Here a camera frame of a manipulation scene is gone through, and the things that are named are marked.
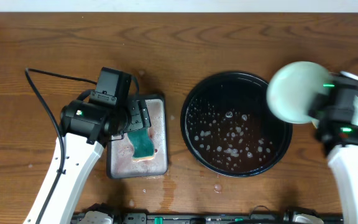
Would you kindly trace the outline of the pale green plate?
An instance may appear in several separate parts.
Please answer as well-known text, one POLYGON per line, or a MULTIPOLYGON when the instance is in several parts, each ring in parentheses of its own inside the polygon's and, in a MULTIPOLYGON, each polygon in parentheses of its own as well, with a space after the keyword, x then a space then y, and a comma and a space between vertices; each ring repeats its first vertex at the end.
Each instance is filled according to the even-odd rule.
POLYGON ((312 97, 305 108, 316 128, 319 121, 325 118, 358 126, 358 96, 354 97, 352 106, 340 107, 335 105, 328 95, 318 93, 312 97))
POLYGON ((278 119, 287 123, 310 123, 310 106, 317 94, 328 93, 323 85, 331 80, 330 72, 317 63, 289 63, 278 70, 268 84, 268 107, 278 119))

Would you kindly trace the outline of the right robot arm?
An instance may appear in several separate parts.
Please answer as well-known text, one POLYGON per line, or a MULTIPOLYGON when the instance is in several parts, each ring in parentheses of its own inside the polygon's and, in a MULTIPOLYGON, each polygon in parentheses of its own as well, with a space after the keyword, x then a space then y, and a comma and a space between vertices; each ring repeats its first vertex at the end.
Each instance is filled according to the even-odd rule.
POLYGON ((318 120, 315 138, 336 180, 343 221, 358 223, 358 76, 340 72, 323 89, 308 114, 318 120))

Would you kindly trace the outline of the green scrubbing sponge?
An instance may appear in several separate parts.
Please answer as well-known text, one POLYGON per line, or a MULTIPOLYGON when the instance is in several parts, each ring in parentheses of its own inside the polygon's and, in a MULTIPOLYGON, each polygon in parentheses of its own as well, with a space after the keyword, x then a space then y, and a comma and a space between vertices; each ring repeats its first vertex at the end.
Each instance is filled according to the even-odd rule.
POLYGON ((127 137, 134 148, 133 160, 142 161, 154 157, 155 148, 147 128, 129 132, 127 137))

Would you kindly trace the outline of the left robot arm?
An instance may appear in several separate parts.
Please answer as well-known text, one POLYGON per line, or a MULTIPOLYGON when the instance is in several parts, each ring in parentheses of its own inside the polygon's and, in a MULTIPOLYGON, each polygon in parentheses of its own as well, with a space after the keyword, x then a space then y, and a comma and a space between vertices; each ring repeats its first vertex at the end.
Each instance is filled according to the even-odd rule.
POLYGON ((138 94, 129 96, 137 78, 103 67, 95 88, 85 90, 62 108, 57 121, 25 69, 25 77, 57 133, 53 159, 26 223, 70 223, 85 182, 104 148, 128 138, 134 159, 155 154, 149 138, 150 116, 138 94))

